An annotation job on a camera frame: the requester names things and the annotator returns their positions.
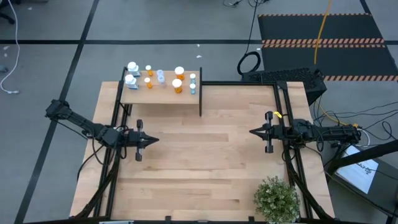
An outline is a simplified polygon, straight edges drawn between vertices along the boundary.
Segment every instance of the plastic vial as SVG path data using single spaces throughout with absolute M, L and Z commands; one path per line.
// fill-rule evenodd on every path
M 150 82 L 150 78 L 145 78 L 144 82 L 147 84 L 148 88 L 152 88 L 152 83 Z
M 157 74 L 158 77 L 159 77 L 159 76 L 163 76 L 163 77 L 164 77 L 164 72 L 163 72 L 163 70 L 158 70 L 158 71 L 156 71 L 156 74 Z
M 130 90 L 138 90 L 137 79 L 133 75 L 126 75 L 124 81 Z
M 175 68 L 174 72 L 177 75 L 177 78 L 179 80 L 184 80 L 184 68 L 183 67 Z
M 166 79 L 164 78 L 163 75 L 158 75 L 157 76 L 157 81 L 159 82 L 160 86 L 166 86 Z
M 149 76 L 154 75 L 154 71 L 152 71 L 152 67 L 150 65 L 145 66 L 145 69 L 147 70 Z
M 196 84 L 197 79 L 196 79 L 196 75 L 194 73 L 192 73 L 191 75 L 189 75 L 189 77 L 191 78 L 191 83 Z
M 172 85 L 174 87 L 174 91 L 176 93 L 181 93 L 182 92 L 182 81 L 181 79 L 176 78 L 173 80 Z
M 135 62 L 130 62 L 127 65 L 127 70 L 134 77 L 140 77 L 141 76 L 141 73 L 139 72 L 139 67 L 138 67 L 138 65 Z
M 189 84 L 189 88 L 191 89 L 191 94 L 195 94 L 196 93 L 196 85 L 194 83 Z

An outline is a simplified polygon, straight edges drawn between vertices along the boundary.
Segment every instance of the potted plant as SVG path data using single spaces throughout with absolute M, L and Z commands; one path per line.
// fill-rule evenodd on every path
M 262 180 L 254 194 L 254 203 L 257 205 L 256 212 L 269 223 L 292 223 L 300 214 L 300 201 L 295 188 L 278 177 Z

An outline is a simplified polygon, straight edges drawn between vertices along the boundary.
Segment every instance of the wooden tabletop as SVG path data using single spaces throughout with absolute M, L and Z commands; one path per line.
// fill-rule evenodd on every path
M 110 123 L 117 85 L 102 84 L 94 122 Z M 294 118 L 311 121 L 303 84 L 288 83 L 288 87 Z M 266 111 L 276 110 L 272 87 L 203 86 L 202 117 L 197 110 L 195 105 L 132 107 L 127 125 L 135 127 L 136 119 L 142 119 L 144 131 L 160 141 L 144 150 L 142 162 L 134 160 L 135 149 L 127 150 L 120 165 L 112 219 L 164 220 L 171 215 L 172 220 L 247 221 L 248 216 L 263 220 L 255 214 L 252 202 L 258 184 L 275 175 L 288 182 L 281 142 L 273 141 L 274 153 L 266 154 L 266 142 L 249 134 L 265 122 Z M 314 143 L 307 145 L 316 148 Z M 89 141 L 85 158 L 91 154 Z M 320 156 L 302 149 L 302 161 L 309 191 L 334 216 Z M 95 159 L 83 168 L 71 215 L 95 193 L 100 173 Z M 105 203 L 103 200 L 101 214 Z M 301 211 L 305 217 L 303 203 Z
M 189 84 L 191 80 L 189 75 L 194 73 L 196 75 L 196 94 L 191 94 Z M 148 76 L 147 71 L 141 71 L 141 77 L 137 79 L 139 84 L 138 90 L 130 90 L 126 84 L 123 86 L 123 92 L 121 97 L 121 103 L 125 104 L 199 104 L 199 81 L 200 73 L 199 71 L 185 71 L 185 79 L 182 81 L 182 92 L 174 92 L 174 87 L 172 82 L 177 78 L 174 71 L 164 71 L 164 77 L 166 79 L 166 85 L 161 86 L 157 81 L 156 71 L 154 71 L 153 76 Z M 144 79 L 146 77 L 150 78 L 152 83 L 152 88 L 148 88 Z

